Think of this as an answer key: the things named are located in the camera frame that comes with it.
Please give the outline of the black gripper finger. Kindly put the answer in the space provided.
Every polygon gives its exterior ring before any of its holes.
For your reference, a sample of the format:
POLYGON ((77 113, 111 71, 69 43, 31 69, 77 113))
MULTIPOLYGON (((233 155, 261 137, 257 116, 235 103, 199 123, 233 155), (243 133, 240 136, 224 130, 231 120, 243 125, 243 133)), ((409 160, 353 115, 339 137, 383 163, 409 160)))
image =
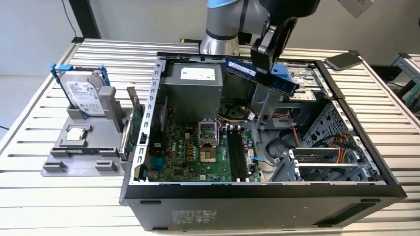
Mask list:
POLYGON ((295 29, 297 22, 297 17, 288 18, 280 25, 279 38, 276 40, 276 47, 273 53, 273 62, 276 62, 279 56, 281 55, 284 48, 287 46, 292 31, 295 29))
POLYGON ((252 65, 264 72, 269 72, 275 63, 275 54, 279 44, 279 31, 275 25, 269 25, 261 37, 255 41, 251 56, 252 65))

